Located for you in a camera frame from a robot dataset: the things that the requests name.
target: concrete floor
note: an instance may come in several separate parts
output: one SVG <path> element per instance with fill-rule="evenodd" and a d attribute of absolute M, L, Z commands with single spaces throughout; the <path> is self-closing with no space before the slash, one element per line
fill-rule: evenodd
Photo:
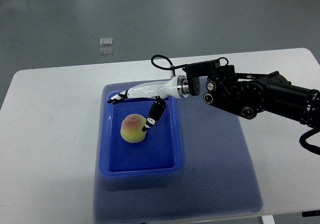
<path fill-rule="evenodd" d="M 112 57 L 99 57 L 101 37 L 113 37 Z M 0 0 L 0 106 L 22 69 L 300 47 L 320 62 L 319 40 L 320 0 Z"/>

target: textured blue mat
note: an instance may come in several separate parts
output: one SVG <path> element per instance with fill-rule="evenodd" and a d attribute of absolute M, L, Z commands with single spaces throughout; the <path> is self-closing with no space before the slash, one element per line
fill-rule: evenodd
<path fill-rule="evenodd" d="M 107 178 L 98 157 L 106 95 L 143 82 L 108 85 L 101 101 L 93 213 L 96 223 L 258 212 L 263 203 L 237 116 L 199 96 L 177 100 L 184 164 L 172 174 Z"/>

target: robotic hand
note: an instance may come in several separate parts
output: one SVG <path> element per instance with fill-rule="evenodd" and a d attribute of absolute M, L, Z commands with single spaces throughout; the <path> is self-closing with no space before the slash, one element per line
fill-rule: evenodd
<path fill-rule="evenodd" d="M 165 98 L 168 96 L 173 96 L 177 99 L 188 97 L 186 81 L 185 76 L 172 76 L 172 79 L 169 81 L 157 81 L 137 85 L 112 96 L 107 103 L 115 105 L 125 99 L 133 98 L 155 99 L 150 108 L 145 126 L 142 128 L 142 131 L 147 131 L 160 120 L 166 107 Z"/>
<path fill-rule="evenodd" d="M 153 60 L 157 57 L 166 59 L 170 63 L 170 68 L 156 65 Z M 220 65 L 221 59 L 226 60 L 226 65 Z M 299 140 L 301 146 L 320 155 L 320 147 L 306 142 L 306 139 L 320 132 L 318 90 L 293 86 L 278 71 L 271 74 L 236 73 L 235 67 L 228 65 L 229 61 L 224 57 L 175 67 L 167 57 L 155 55 L 151 58 L 151 63 L 159 69 L 170 70 L 171 80 L 137 85 L 107 101 L 117 104 L 127 98 L 155 98 L 143 131 L 154 126 L 161 118 L 166 107 L 164 98 L 173 96 L 181 99 L 186 98 L 188 94 L 199 95 L 201 89 L 199 77 L 207 76 L 205 86 L 207 92 L 203 100 L 208 105 L 249 120 L 262 111 L 269 111 L 299 121 L 312 128 L 301 136 Z M 174 70 L 178 68 L 182 68 L 186 76 L 175 76 Z"/>

